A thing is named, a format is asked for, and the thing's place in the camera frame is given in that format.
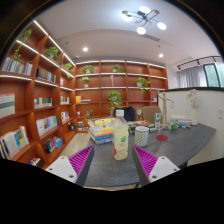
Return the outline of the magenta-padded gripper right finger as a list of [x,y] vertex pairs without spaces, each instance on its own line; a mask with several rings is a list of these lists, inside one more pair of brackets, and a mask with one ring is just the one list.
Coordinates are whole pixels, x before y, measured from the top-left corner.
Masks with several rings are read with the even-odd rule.
[[142,186],[179,171],[179,168],[166,156],[156,157],[136,145],[133,146],[132,156]]

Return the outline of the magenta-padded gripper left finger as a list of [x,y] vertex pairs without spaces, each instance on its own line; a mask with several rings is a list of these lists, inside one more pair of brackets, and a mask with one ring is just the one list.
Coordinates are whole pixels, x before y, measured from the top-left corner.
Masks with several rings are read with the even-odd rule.
[[87,179],[93,157],[94,146],[90,145],[69,157],[58,157],[46,168],[46,171],[79,186],[83,186]]

